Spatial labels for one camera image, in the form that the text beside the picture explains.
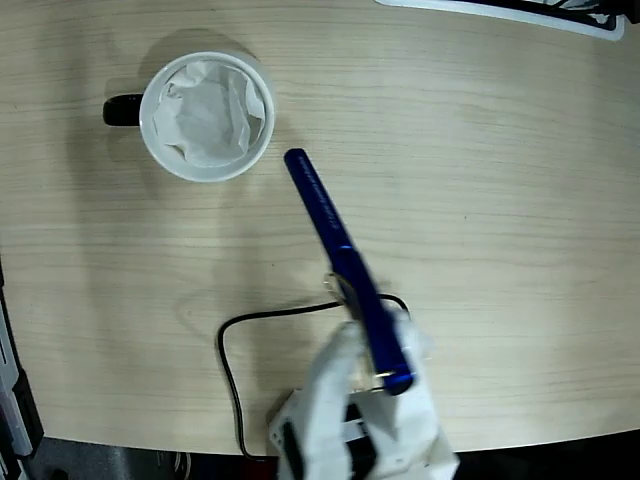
light wood grain surface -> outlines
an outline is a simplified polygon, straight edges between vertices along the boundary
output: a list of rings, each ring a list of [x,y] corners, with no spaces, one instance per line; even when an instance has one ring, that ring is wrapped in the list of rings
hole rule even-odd
[[[49,436],[237,452],[214,332],[326,300],[281,160],[306,148],[436,345],[457,450],[640,427],[640,29],[619,43],[372,0],[5,0],[0,253]],[[247,174],[164,172],[103,101],[241,48],[275,135]],[[249,447],[343,314],[236,327]]]

black cable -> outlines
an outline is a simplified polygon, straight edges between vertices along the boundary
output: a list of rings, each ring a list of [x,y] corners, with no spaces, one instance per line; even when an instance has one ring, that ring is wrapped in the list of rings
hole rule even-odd
[[[560,8],[562,7],[562,5],[564,5],[565,3],[567,3],[569,0],[560,0],[559,2],[554,3],[553,5],[550,5],[553,8]]]
[[[401,298],[398,298],[395,295],[382,293],[380,294],[380,298],[382,298],[383,300],[390,300],[392,302],[395,302],[402,310],[404,310],[405,312],[409,312],[409,307],[407,307],[407,304],[404,303]],[[329,310],[330,308],[336,308],[340,306],[342,306],[342,304],[338,302],[327,302],[321,303],[320,305],[311,305],[309,307],[290,308],[287,310],[273,310],[270,312],[248,313],[246,315],[240,315],[239,317],[227,320],[218,329],[216,343],[218,344],[218,353],[220,355],[220,361],[222,362],[222,368],[224,370],[225,376],[227,377],[227,382],[229,383],[229,390],[231,391],[231,403],[233,406],[233,414],[236,420],[236,437],[238,440],[238,447],[240,448],[242,455],[244,455],[247,460],[252,460],[254,462],[264,462],[264,459],[262,459],[261,457],[251,455],[247,451],[247,446],[244,442],[244,419],[242,417],[242,405],[240,403],[240,395],[238,394],[236,382],[233,380],[233,372],[231,372],[229,360],[227,359],[227,352],[224,347],[225,332],[229,327],[237,323],[244,322],[245,320],[256,320],[260,318],[270,317],[288,317],[291,315],[301,315],[303,313],[320,312],[322,310]]]

